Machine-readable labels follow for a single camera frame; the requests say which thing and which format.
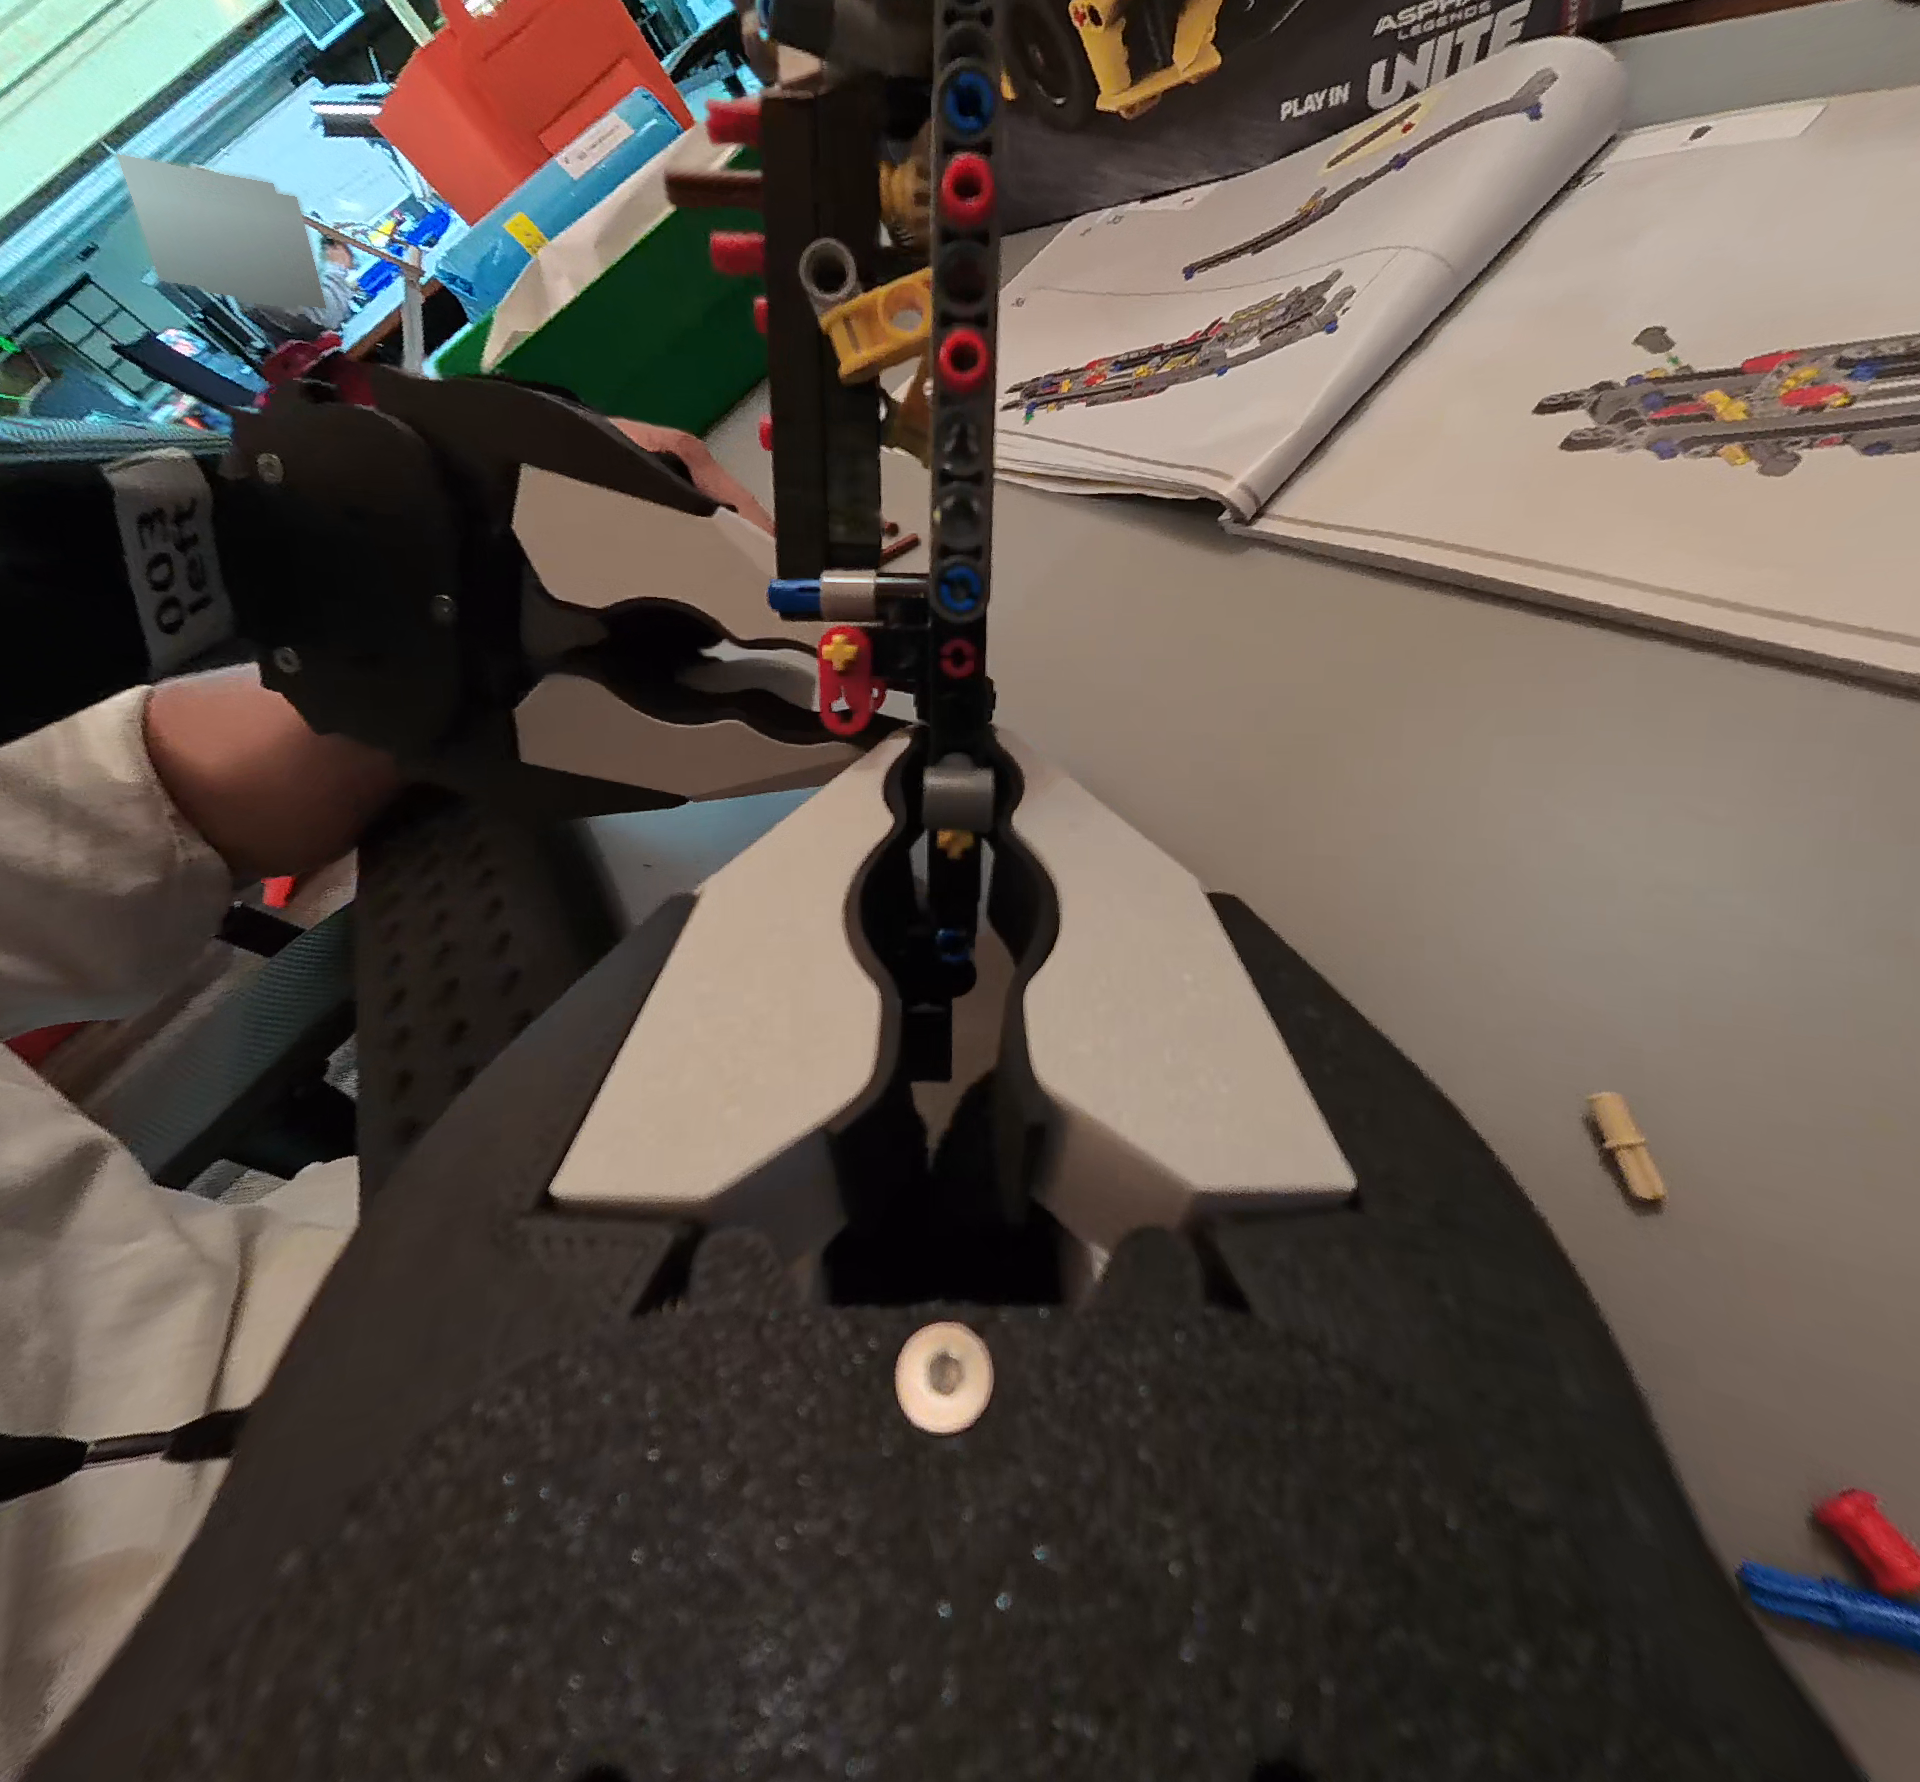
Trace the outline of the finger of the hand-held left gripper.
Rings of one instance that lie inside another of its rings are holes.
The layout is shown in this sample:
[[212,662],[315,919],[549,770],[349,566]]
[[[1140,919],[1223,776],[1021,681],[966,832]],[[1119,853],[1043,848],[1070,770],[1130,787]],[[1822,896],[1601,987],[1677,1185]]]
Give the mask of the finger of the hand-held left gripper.
[[774,536],[734,510],[692,514],[545,469],[518,477],[513,534],[543,592],[584,612],[689,612],[739,644],[800,643],[771,605]]
[[830,734],[808,650],[704,650],[632,698],[558,670],[516,707],[518,762],[685,803],[822,787],[901,731]]

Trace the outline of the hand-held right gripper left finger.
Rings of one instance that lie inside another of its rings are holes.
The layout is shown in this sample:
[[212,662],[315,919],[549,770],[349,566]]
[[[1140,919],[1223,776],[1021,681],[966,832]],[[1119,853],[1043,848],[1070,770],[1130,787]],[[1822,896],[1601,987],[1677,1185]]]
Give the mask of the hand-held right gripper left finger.
[[881,1067],[853,896],[895,832],[906,751],[878,746],[696,887],[549,1182],[558,1214],[753,1230],[823,1287],[846,1222],[832,1134]]

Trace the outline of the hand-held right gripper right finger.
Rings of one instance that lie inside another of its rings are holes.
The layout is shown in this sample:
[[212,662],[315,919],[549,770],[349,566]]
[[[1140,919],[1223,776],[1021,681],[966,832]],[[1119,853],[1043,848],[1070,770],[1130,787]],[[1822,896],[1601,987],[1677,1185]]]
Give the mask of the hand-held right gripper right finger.
[[1201,881],[1013,731],[992,926],[1013,958],[995,1189],[1086,1255],[1333,1209],[1357,1174]]

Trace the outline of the multicoloured lego chassis assembly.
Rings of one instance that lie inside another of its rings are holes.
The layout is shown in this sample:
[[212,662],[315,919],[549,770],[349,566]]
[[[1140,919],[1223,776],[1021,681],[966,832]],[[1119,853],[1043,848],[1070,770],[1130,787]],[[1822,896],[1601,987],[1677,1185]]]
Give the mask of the multicoloured lego chassis assembly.
[[[890,713],[903,731],[881,744],[908,748],[887,778],[895,832],[853,896],[883,1036],[842,1127],[946,1080],[1006,799],[989,678],[1005,15],[752,0],[744,34],[812,68],[708,117],[710,137],[756,151],[763,232],[716,234],[710,258],[765,292],[769,598],[801,635],[735,644],[812,654],[830,734]],[[922,547],[879,569],[908,531]]]

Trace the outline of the tan lego pin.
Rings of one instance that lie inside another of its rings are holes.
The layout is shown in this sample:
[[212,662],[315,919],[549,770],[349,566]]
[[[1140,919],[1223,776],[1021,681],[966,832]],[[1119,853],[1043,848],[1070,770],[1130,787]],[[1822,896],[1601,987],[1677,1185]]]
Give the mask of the tan lego pin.
[[1612,1091],[1587,1097],[1586,1124],[1626,1202],[1636,1209],[1664,1208],[1667,1182],[1629,1100]]

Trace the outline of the lego instruction booklet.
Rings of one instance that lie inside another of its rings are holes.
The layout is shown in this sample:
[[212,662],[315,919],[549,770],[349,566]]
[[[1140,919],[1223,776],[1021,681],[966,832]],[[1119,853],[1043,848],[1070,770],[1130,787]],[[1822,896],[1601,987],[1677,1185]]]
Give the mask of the lego instruction booklet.
[[1528,41],[1003,294],[997,469],[1917,691],[1918,103],[1622,130]]

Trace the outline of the scattered small lego pins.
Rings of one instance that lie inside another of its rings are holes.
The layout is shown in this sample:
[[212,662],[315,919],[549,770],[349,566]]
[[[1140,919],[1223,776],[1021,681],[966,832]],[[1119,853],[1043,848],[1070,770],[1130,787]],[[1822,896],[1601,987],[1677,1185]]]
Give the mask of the scattered small lego pins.
[[1887,1513],[1881,1497],[1863,1487],[1815,1503],[1811,1523],[1839,1544],[1854,1578],[1811,1576],[1746,1559],[1736,1582],[1747,1601],[1776,1619],[1917,1657],[1917,1539]]

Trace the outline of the person's left hand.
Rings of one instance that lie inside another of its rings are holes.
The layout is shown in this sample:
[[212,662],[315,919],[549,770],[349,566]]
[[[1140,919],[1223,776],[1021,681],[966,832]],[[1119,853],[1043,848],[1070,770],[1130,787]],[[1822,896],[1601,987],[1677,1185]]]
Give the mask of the person's left hand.
[[706,448],[706,443],[685,429],[651,425],[631,420],[615,420],[613,425],[631,438],[636,448],[668,459],[685,469],[689,480],[714,503],[734,510],[742,520],[753,521],[769,536],[776,521],[763,503],[744,486]]

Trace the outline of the green plastic object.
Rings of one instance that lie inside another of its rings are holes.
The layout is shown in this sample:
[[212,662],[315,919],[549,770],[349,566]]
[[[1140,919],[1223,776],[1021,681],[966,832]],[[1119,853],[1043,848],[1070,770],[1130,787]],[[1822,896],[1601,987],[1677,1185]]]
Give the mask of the green plastic object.
[[495,374],[610,417],[706,434],[767,374],[757,282],[710,263],[716,232],[761,234],[747,210],[672,210],[636,246],[505,351]]

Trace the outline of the black perforated panel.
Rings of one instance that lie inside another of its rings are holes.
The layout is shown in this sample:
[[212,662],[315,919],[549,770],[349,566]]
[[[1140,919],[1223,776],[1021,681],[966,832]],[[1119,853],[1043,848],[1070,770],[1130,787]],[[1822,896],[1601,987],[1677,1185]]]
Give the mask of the black perforated panel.
[[364,1198],[616,940],[580,823],[415,788],[358,850],[356,1154]]

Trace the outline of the blue cylinder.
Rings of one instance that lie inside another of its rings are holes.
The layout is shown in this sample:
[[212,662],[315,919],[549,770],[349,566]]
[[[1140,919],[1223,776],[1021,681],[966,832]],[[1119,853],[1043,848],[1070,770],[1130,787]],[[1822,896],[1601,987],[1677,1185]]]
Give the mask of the blue cylinder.
[[568,142],[492,212],[443,243],[430,268],[469,320],[494,312],[540,251],[685,135],[650,90],[636,88]]

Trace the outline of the orange plastic case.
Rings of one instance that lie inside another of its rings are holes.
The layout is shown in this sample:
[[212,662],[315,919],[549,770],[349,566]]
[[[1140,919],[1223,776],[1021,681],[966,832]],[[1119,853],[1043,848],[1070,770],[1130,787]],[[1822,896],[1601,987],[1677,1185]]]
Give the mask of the orange plastic case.
[[692,114],[623,0],[439,0],[378,133],[465,222],[482,222],[636,90]]

